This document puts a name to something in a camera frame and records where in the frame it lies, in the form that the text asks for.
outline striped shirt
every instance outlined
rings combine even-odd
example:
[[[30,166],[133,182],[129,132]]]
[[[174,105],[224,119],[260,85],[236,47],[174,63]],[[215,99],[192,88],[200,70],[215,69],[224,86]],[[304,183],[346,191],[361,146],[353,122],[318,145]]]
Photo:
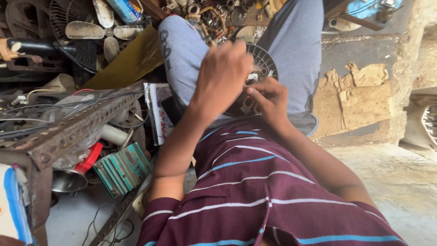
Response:
[[[327,192],[278,142],[253,119],[205,134],[196,185],[146,206],[137,246],[406,245],[377,209]]]

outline person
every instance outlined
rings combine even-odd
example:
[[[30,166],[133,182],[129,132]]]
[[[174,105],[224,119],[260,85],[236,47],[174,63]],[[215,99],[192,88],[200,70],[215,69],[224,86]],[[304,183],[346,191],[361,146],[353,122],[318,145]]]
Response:
[[[184,19],[159,27],[167,77],[184,114],[161,147],[137,246],[405,245],[360,179],[312,142],[322,0],[288,0],[258,44],[277,80],[244,87],[244,42],[208,48]],[[222,114],[246,92],[261,116]],[[209,128],[218,121],[227,121]],[[191,157],[197,182],[183,193]]]

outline hand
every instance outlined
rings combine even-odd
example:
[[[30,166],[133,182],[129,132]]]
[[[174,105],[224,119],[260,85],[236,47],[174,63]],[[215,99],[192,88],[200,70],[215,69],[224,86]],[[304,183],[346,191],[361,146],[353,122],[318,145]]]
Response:
[[[246,89],[261,109],[264,120],[278,133],[291,124],[287,117],[287,87],[272,77]]]
[[[212,123],[237,99],[252,70],[253,56],[246,53],[244,41],[212,46],[202,61],[189,108]]]

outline teal heat sink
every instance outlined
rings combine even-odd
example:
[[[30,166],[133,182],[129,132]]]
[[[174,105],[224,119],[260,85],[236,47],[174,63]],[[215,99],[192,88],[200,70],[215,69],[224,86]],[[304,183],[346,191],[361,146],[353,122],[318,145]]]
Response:
[[[142,184],[152,167],[137,143],[108,155],[93,165],[112,197],[124,195]]]

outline spray can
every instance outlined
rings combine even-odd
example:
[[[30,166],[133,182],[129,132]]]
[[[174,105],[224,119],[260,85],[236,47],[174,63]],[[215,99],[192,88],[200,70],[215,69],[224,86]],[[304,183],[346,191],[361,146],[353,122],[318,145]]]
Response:
[[[114,11],[128,25],[141,20],[142,8],[138,8],[129,0],[107,0]]]

